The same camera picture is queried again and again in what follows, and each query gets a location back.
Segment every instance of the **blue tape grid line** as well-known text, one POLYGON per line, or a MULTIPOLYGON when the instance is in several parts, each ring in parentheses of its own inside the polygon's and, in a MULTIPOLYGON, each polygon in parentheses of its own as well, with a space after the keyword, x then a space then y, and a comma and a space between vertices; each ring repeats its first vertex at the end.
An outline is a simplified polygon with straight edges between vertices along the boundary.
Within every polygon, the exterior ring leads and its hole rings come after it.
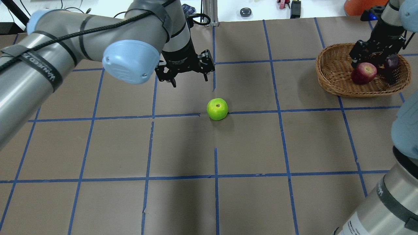
POLYGON ((281 111, 280 111, 281 109, 280 109, 280 103, 279 103, 278 94, 277 94, 276 78, 275 78, 275 74, 274 74, 273 59, 272 59, 272 56, 271 56, 271 47, 270 47, 270 41, 268 39, 268 32, 267 32, 267 26, 265 24, 265 20, 263 20, 263 27, 264 27, 265 38, 266 38, 266 41, 267 41, 268 55, 269 55, 269 58, 270 58, 271 75, 272 75, 272 79, 273 79, 273 88, 274 88, 274 94, 275 94, 276 105, 277 105, 278 116, 279 116, 280 133, 281 133, 281 137, 282 137, 283 151, 284 151, 284 156, 285 156, 286 173, 287 173, 288 185, 289 185, 289 196, 290 196, 290 202, 291 202, 292 214, 293 214, 293 223, 294 223, 294 227, 295 227, 295 233, 296 233, 296 235, 299 235, 298 221, 297 221, 297 218, 296 218, 295 200, 293 198, 293 188, 292 188, 292 178, 291 178, 292 175, 291 175, 291 171, 290 171, 290 167, 289 167, 289 159, 288 159, 288 155, 287 155, 286 140, 285 140, 285 134, 284 134, 284 130, 283 130, 282 115, 281 115, 281 111))
MULTIPOLYGON (((362 174, 386 174, 389 170, 362 171, 362 174)), ((333 176, 353 175, 358 171, 321 171, 321 172, 293 172, 292 176, 333 176)), ((180 180, 180 179, 210 179, 210 178, 253 178, 253 177, 287 177, 287 173, 268 174, 218 174, 218 175, 194 175, 194 176, 150 176, 150 177, 122 177, 122 178, 93 178, 82 179, 82 182, 109 182, 109 181, 144 181, 144 180, 180 180)), ((17 180, 17 184, 24 183, 60 183, 78 182, 79 179, 23 179, 17 180)), ((14 180, 1 180, 0 184, 13 184, 14 180)))
MULTIPOLYGON (((213 63, 216 65, 216 51, 215 51, 215 27, 212 27, 212 50, 213 50, 213 63)), ((216 89, 216 69, 213 71, 213 90, 216 89)))
POLYGON ((157 85, 158 85, 158 77, 155 75, 155 82, 154 82, 154 97, 153 97, 153 114, 152 118, 155 118, 155 103, 157 100, 157 85))
POLYGON ((253 60, 253 61, 230 61, 230 62, 217 62, 216 64, 254 64, 254 63, 285 62, 285 61, 307 61, 307 60, 316 60, 316 58, 271 59, 271 60, 253 60))
POLYGON ((370 26, 370 29, 373 30, 373 25, 371 21, 369 21, 369 26, 370 26))
MULTIPOLYGON (((345 110, 375 110, 375 109, 398 109, 400 106, 376 106, 376 107, 345 107, 345 110)), ((341 108, 316 108, 316 109, 291 109, 280 110, 280 112, 318 112, 318 111, 335 111, 341 110, 341 108)), ((228 112, 228 114, 254 114, 254 113, 276 113, 277 110, 256 110, 256 111, 236 111, 228 112)), ((162 114, 162 115, 144 115, 144 116, 118 116, 118 117, 95 117, 95 120, 114 120, 114 119, 136 119, 136 118, 172 118, 172 117, 188 117, 188 116, 200 116, 200 113, 182 113, 182 114, 162 114)), ((30 123, 43 123, 43 122, 69 122, 69 121, 91 121, 91 117, 82 118, 61 118, 61 119, 38 119, 29 120, 30 123)))
POLYGON ((13 41, 13 45, 16 44, 16 41, 18 40, 19 34, 16 34, 15 40, 13 41))
MULTIPOLYGON (((316 18, 314 20, 315 20, 315 24, 316 24, 316 29, 318 30, 319 38, 321 39, 322 48, 325 48, 323 37, 322 37, 322 34, 321 34, 321 29, 319 27, 318 21, 317 21, 316 18)), ((367 190, 366 190, 366 185, 365 185, 364 179, 363 179, 363 173, 362 173, 362 170, 361 170, 361 167, 360 167, 360 163, 358 162, 356 148, 354 146, 353 138, 352 138, 351 131, 350 131, 350 126, 348 124, 347 116, 345 114, 345 108, 344 108, 344 105, 342 103, 342 100, 341 100, 340 96, 338 96, 338 103, 340 105, 340 109, 341 109, 341 113, 342 113, 342 116, 343 116, 343 119, 344 119, 345 127, 347 129, 348 138, 350 140, 351 149, 353 151, 354 160, 355 160, 356 166, 357 166, 357 172, 359 174, 360 182, 362 184, 363 193, 364 193, 364 196, 367 197, 367 190)))
MULTIPOLYGON (((38 119, 40 111, 41 111, 41 108, 39 108, 38 111, 36 112, 35 120, 38 119)), ((15 179, 13 181, 12 189, 10 190, 9 198, 7 199, 6 207, 4 208, 3 215, 1 217, 0 231, 3 227, 4 219, 6 218, 6 213, 7 213, 7 210, 9 209, 10 201, 12 200, 12 197, 13 197, 13 192, 15 190, 16 183, 17 183, 17 180, 19 178, 20 171, 22 169, 23 161, 25 160, 25 156, 26 156, 26 153, 28 151, 29 143, 31 142, 33 130, 35 129, 35 125, 36 125, 36 123, 32 124, 31 132, 29 133, 28 140, 26 141, 25 150, 23 151, 22 158, 20 159, 19 167, 18 167, 18 170, 16 172, 15 179)))
POLYGON ((215 208, 216 208, 216 235, 220 234, 219 231, 219 175, 218 175, 218 148, 214 150, 215 155, 215 208))
POLYGON ((403 98, 402 92, 399 93, 400 99, 402 100, 402 103, 405 103, 405 98, 403 98))
POLYGON ((148 148, 147 174, 145 177, 145 190, 144 190, 144 204, 142 207, 141 235, 144 235, 144 230, 145 230, 145 209, 147 208, 147 200, 148 200, 148 185, 150 181, 151 150, 153 148, 153 136, 154 136, 154 121, 152 121, 151 123, 150 144, 148 148))
POLYGON ((96 68, 96 69, 73 69, 73 72, 83 72, 83 71, 99 71, 103 68, 96 68))
POLYGON ((351 131, 350 131, 350 126, 348 125, 347 116, 345 114, 344 106, 342 104, 342 101, 341 101, 341 97, 340 96, 338 96, 338 102, 340 103, 340 106, 341 106, 342 116, 344 118, 345 127, 346 127, 347 133, 348 133, 348 138, 350 139, 351 149, 353 151, 354 160, 356 161, 357 171, 358 171, 358 174, 359 174, 359 177, 360 177, 360 182, 362 184, 363 193, 364 193, 364 196, 367 197, 367 190, 366 190, 366 185, 365 185, 364 179, 363 179, 363 173, 362 173, 362 170, 360 168, 360 163, 358 161, 356 148, 354 146, 353 137, 352 137, 351 131))
POLYGON ((80 193, 80 186, 81 186, 81 182, 82 182, 82 179, 83 179, 84 166, 86 164, 87 153, 89 151, 90 139, 92 137, 94 120, 95 120, 96 111, 97 111, 97 104, 99 102, 100 90, 102 88, 102 81, 103 81, 103 75, 104 74, 105 74, 105 70, 102 69, 102 74, 100 75, 99 87, 97 88, 96 102, 94 104, 94 109, 93 109, 93 117, 92 117, 91 124, 90 124, 90 130, 89 130, 89 135, 88 135, 88 138, 87 138, 86 149, 84 150, 83 163, 81 165, 80 176, 79 176, 78 183, 77 183, 76 195, 75 195, 75 198, 74 198, 73 209, 72 209, 72 212, 71 212, 70 224, 68 226, 68 233, 67 233, 68 235, 71 234, 71 230, 72 230, 72 226, 73 226, 74 214, 75 214, 76 207, 77 207, 78 195, 80 193))

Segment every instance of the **apple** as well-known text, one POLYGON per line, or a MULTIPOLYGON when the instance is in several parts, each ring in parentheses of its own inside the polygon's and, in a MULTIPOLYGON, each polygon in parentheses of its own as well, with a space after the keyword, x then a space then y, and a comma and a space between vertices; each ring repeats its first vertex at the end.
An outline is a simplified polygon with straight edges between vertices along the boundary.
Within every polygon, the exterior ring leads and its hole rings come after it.
POLYGON ((206 111, 211 119, 218 121, 227 116, 228 105, 222 98, 215 98, 209 101, 206 111))
POLYGON ((371 63, 364 62, 357 65, 351 73, 351 79, 355 84, 364 85, 372 81, 376 75, 376 67, 371 63))
POLYGON ((386 70, 393 71, 399 66, 399 57, 395 54, 388 56, 383 64, 386 70))

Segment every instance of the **plaid cloth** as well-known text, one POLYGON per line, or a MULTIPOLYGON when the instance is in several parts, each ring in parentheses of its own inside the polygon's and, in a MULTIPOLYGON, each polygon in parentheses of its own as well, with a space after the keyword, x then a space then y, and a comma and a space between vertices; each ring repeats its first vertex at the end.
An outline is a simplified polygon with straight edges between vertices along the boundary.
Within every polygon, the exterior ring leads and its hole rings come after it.
POLYGON ((183 7, 183 11, 185 15, 191 15, 196 12, 196 8, 189 6, 187 4, 183 4, 182 7, 183 7))

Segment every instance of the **orange object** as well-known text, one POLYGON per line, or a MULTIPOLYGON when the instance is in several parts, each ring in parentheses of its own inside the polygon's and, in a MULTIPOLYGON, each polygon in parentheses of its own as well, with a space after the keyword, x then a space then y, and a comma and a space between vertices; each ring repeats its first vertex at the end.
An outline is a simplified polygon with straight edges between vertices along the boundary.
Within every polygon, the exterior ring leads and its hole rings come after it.
POLYGON ((362 15, 364 10, 368 10, 377 5, 386 5, 388 0, 346 0, 344 11, 346 15, 362 15))

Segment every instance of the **white wall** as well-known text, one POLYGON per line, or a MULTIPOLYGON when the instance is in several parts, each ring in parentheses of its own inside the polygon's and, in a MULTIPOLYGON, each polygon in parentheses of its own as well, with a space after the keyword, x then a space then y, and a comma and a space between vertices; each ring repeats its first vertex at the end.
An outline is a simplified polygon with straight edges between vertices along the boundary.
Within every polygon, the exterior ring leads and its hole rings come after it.
MULTIPOLYGON (((63 0, 64 8, 77 7, 83 11, 91 8, 90 14, 113 17, 119 12, 125 11, 133 0, 63 0)), ((345 15, 343 5, 345 0, 301 0, 303 18, 330 17, 345 15)), ((14 2, 24 11, 19 0, 14 2)), ((200 0, 181 0, 182 3, 191 5, 200 12, 200 0)), ((30 13, 43 8, 60 8, 60 0, 23 0, 30 13)), ((290 9, 279 9, 276 0, 218 0, 219 21, 246 21, 246 20, 271 20, 290 18, 290 9), (253 15, 248 18, 240 16, 240 9, 249 7, 253 15)), ((12 22, 12 18, 4 4, 0 5, 0 22, 12 22)), ((15 17, 16 23, 23 27, 15 17)))

